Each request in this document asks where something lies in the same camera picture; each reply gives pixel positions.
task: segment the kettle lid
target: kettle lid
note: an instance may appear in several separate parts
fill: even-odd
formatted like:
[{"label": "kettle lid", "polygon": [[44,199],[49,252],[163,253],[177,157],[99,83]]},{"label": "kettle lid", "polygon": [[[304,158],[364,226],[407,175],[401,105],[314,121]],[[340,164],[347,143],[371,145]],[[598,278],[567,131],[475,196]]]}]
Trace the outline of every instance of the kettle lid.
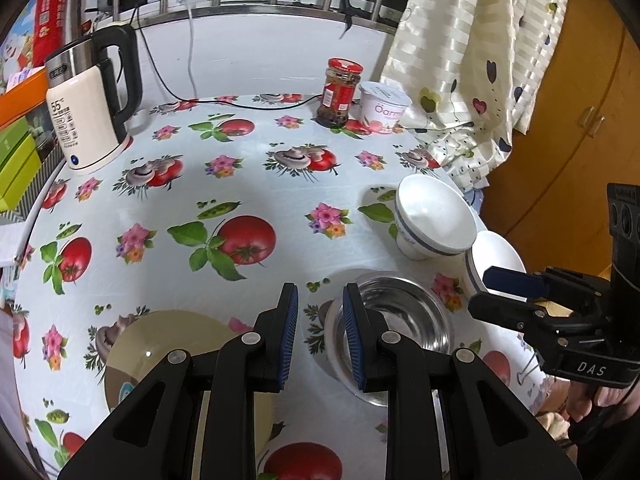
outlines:
[{"label": "kettle lid", "polygon": [[91,35],[67,43],[47,56],[44,66],[49,88],[75,77],[95,65]]}]

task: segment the red package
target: red package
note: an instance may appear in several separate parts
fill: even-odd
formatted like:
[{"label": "red package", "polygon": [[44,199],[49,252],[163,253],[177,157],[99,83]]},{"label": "red package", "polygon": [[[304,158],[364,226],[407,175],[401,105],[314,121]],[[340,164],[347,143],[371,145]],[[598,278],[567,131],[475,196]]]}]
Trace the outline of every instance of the red package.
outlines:
[{"label": "red package", "polygon": [[33,31],[33,66],[44,65],[45,58],[63,44],[66,0],[38,0]]}]

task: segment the red jar lid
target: red jar lid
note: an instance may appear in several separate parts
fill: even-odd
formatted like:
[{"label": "red jar lid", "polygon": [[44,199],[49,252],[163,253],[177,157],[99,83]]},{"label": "red jar lid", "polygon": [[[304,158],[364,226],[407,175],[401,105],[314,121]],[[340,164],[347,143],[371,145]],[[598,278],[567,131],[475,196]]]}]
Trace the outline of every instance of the red jar lid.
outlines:
[{"label": "red jar lid", "polygon": [[359,65],[353,61],[349,61],[348,59],[343,59],[341,57],[332,57],[329,60],[329,66],[331,68],[337,68],[338,70],[342,70],[343,72],[350,72],[352,74],[361,74],[364,70],[362,65]]}]

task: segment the screw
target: screw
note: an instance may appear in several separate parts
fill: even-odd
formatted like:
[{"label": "screw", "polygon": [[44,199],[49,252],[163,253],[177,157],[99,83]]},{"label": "screw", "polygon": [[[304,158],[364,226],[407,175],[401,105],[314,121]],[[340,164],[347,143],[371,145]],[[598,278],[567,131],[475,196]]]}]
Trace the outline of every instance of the screw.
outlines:
[{"label": "screw", "polygon": [[400,342],[400,334],[398,332],[394,332],[393,330],[387,330],[382,335],[382,341],[385,343],[389,343],[390,345],[395,345]]},{"label": "screw", "polygon": [[179,365],[187,358],[187,352],[184,350],[173,350],[166,358],[172,365]]},{"label": "screw", "polygon": [[242,335],[241,339],[245,345],[255,345],[260,342],[260,334],[257,332],[247,332]]},{"label": "screw", "polygon": [[476,354],[474,354],[468,348],[461,348],[456,352],[456,357],[458,361],[462,361],[463,363],[470,363],[476,358]]}]

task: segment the glass jar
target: glass jar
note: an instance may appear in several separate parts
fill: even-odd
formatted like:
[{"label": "glass jar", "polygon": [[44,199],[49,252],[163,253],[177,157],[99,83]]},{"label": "glass jar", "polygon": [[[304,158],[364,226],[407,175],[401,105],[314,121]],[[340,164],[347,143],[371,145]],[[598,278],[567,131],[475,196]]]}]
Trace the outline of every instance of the glass jar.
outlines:
[{"label": "glass jar", "polygon": [[316,114],[319,124],[327,128],[345,125],[362,70],[361,65],[348,59],[332,57],[329,60],[324,91]]}]

